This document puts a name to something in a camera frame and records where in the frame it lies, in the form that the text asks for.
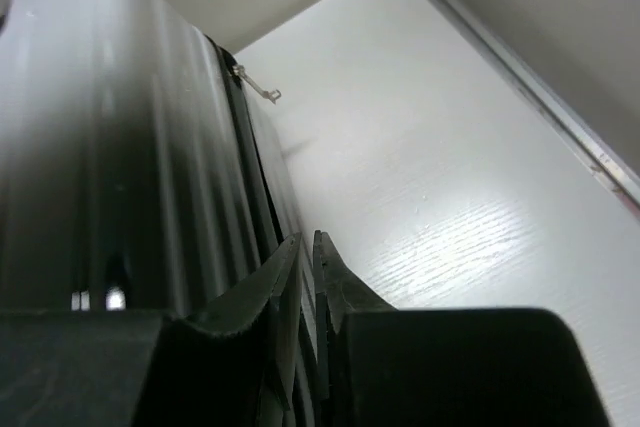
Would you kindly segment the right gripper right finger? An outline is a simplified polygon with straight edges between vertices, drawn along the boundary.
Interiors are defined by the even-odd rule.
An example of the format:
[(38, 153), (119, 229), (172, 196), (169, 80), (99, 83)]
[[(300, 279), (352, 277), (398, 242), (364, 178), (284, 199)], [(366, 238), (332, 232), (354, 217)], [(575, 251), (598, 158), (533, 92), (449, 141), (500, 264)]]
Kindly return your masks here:
[(607, 426), (578, 342), (541, 308), (401, 310), (313, 240), (322, 426)]

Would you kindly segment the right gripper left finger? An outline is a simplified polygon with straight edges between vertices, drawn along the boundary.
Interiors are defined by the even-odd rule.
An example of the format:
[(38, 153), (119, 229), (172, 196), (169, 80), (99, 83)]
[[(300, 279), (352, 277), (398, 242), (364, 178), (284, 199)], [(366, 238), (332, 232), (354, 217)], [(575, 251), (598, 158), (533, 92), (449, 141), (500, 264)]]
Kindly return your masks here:
[(197, 312), (5, 311), (5, 426), (279, 426), (293, 407), (299, 234)]

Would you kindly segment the white black hard-shell suitcase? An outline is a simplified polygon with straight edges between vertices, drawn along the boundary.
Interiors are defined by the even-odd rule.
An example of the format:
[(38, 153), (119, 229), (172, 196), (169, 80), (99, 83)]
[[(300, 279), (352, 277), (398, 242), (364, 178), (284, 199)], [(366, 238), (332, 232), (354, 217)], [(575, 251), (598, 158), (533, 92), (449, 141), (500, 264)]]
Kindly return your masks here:
[(293, 407), (316, 426), (311, 262), (277, 134), (234, 57), (165, 0), (1, 17), (1, 315), (204, 308), (301, 246)]

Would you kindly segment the silver zipper pull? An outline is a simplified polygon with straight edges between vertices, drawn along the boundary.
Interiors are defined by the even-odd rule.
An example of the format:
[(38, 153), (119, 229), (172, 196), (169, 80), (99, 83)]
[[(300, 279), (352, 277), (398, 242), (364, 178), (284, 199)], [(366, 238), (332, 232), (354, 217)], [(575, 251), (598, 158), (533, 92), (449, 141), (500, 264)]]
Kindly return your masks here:
[(261, 98), (270, 101), (272, 104), (276, 104), (282, 97), (281, 92), (278, 89), (266, 90), (263, 89), (246, 71), (246, 68), (241, 64), (236, 64), (232, 68), (233, 74), (246, 83), (251, 89), (253, 89)]

